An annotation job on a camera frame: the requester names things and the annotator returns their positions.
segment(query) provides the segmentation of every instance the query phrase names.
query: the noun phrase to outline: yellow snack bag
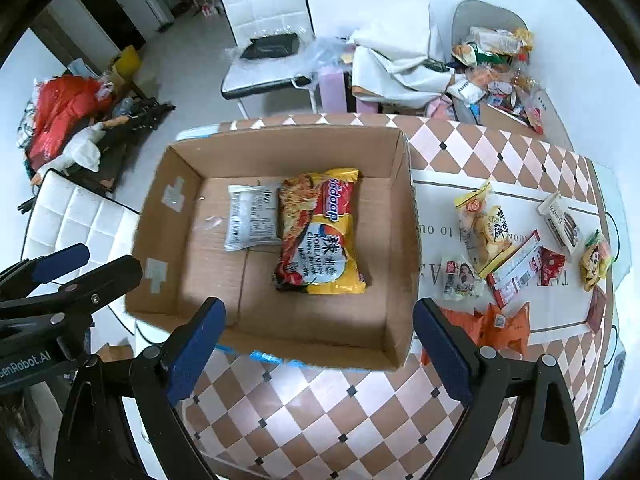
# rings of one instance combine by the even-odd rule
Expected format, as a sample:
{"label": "yellow snack bag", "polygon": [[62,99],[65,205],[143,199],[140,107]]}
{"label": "yellow snack bag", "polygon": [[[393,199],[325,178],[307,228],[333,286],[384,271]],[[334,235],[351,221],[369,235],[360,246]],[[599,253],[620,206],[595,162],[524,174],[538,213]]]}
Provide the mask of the yellow snack bag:
{"label": "yellow snack bag", "polygon": [[280,186],[282,252],[278,290],[360,294],[365,282],[354,255],[351,193],[358,170],[305,173]]}
{"label": "yellow snack bag", "polygon": [[485,278],[515,250],[504,211],[488,180],[480,189],[459,196],[454,204],[469,258]]}

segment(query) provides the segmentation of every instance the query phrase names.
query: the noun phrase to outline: cardboard box of snacks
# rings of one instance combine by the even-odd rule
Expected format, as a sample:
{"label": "cardboard box of snacks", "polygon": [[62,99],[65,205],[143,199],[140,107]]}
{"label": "cardboard box of snacks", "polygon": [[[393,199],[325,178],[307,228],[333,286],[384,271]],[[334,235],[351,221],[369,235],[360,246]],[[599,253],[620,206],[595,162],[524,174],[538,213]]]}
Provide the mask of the cardboard box of snacks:
{"label": "cardboard box of snacks", "polygon": [[[352,204],[363,294],[279,292],[278,246],[225,252],[230,184],[358,168]],[[220,218],[211,222],[207,219]],[[407,142],[397,129],[274,126],[174,142],[140,214],[133,255],[143,267],[126,310],[168,332],[209,296],[226,306],[219,344],[305,364],[393,370],[412,341],[420,240]]]}

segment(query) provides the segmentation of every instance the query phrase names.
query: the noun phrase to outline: red plastic bag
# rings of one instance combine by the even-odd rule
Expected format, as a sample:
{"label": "red plastic bag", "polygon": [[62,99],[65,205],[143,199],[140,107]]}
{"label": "red plastic bag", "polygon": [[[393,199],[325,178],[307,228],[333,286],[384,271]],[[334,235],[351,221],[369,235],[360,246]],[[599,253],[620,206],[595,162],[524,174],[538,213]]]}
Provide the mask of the red plastic bag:
{"label": "red plastic bag", "polygon": [[529,302],[513,317],[506,317],[500,308],[489,303],[482,324],[479,346],[492,346],[496,350],[510,348],[523,357],[529,345]]}
{"label": "red plastic bag", "polygon": [[68,134],[78,120],[110,106],[111,97],[98,100],[95,96],[99,89],[99,81],[71,75],[52,79],[42,87],[28,151],[34,171],[62,153]]}

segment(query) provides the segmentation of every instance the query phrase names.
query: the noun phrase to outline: orange snack bag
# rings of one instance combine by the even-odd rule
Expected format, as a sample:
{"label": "orange snack bag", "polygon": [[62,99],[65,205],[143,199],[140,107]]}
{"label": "orange snack bag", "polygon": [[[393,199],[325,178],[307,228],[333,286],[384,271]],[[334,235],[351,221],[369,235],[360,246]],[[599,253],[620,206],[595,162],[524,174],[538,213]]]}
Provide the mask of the orange snack bag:
{"label": "orange snack bag", "polygon": [[489,303],[479,346],[492,346],[496,350],[510,348],[523,357],[529,345],[529,302],[525,303],[513,317],[506,317],[500,308]]}
{"label": "orange snack bag", "polygon": [[[476,346],[478,345],[482,332],[482,320],[484,319],[482,314],[479,312],[468,314],[466,312],[457,312],[455,310],[449,310],[448,308],[442,307],[440,308],[440,311],[452,325],[459,326],[464,329],[466,334],[471,338],[471,341],[473,341]],[[422,354],[420,355],[420,364],[422,366],[426,366],[429,362],[429,356],[423,348]]]}

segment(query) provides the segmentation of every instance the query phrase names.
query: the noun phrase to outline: samyang noodle package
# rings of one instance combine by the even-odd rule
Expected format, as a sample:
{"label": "samyang noodle package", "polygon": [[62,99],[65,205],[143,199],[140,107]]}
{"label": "samyang noodle package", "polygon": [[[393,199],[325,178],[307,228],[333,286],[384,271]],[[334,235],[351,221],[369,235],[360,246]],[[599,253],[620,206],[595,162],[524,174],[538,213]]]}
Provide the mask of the samyang noodle package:
{"label": "samyang noodle package", "polygon": [[282,252],[274,274],[278,290],[364,292],[351,215],[358,173],[354,168],[305,173],[281,184]]}

